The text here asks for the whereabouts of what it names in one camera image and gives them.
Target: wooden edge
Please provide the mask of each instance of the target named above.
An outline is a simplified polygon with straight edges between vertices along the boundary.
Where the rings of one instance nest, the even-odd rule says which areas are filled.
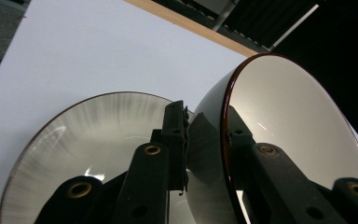
[[[196,23],[195,21],[192,21],[189,18],[186,18],[156,2],[153,2],[152,0],[124,0],[124,1],[136,7],[139,7],[145,11],[148,11],[158,17],[161,17],[166,21],[170,21],[173,24],[185,28],[188,31],[191,31],[197,35],[201,35],[209,40],[212,40],[213,42],[221,46],[224,46],[228,49],[232,49],[246,57],[251,57],[257,54],[256,51],[252,49],[248,49],[244,45],[241,45],[223,35],[220,35],[217,32],[199,23]]]

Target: ceramic bowl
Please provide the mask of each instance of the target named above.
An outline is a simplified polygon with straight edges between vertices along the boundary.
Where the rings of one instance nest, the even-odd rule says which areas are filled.
[[[34,223],[64,181],[90,175],[103,181],[126,172],[134,150],[161,129],[171,101],[140,92],[113,92],[72,105],[46,124],[11,171],[0,223]]]
[[[230,165],[230,106],[257,143],[282,148],[313,182],[331,189],[338,178],[358,178],[358,143],[329,94],[289,59],[258,54],[215,84],[194,111],[186,195],[197,223],[245,220]]]

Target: white surface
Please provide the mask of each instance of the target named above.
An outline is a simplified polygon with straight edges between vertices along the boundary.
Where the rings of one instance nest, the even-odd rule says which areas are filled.
[[[121,0],[33,1],[0,65],[0,200],[22,150],[66,107],[140,91],[194,110],[243,60]]]

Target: black metal mount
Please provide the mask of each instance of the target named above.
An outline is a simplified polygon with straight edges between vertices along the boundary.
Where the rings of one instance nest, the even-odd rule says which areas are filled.
[[[234,107],[228,128],[234,183],[252,223],[358,223],[358,179],[340,178],[333,189],[308,180],[281,148],[256,143]],[[65,181],[35,223],[168,223],[170,190],[187,186],[187,130],[183,102],[167,105],[162,129],[136,148],[127,172],[105,184]]]
[[[340,178],[326,189],[307,179],[281,148],[255,143],[234,107],[228,127],[236,188],[243,190],[252,223],[358,223],[357,178]]]

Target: black bracket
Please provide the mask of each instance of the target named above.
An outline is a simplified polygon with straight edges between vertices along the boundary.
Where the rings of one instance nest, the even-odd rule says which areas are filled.
[[[168,223],[170,153],[162,144],[139,146],[110,223]]]
[[[338,179],[332,190],[313,183],[281,148],[256,144],[234,107],[228,128],[234,182],[252,223],[358,223],[358,179]]]

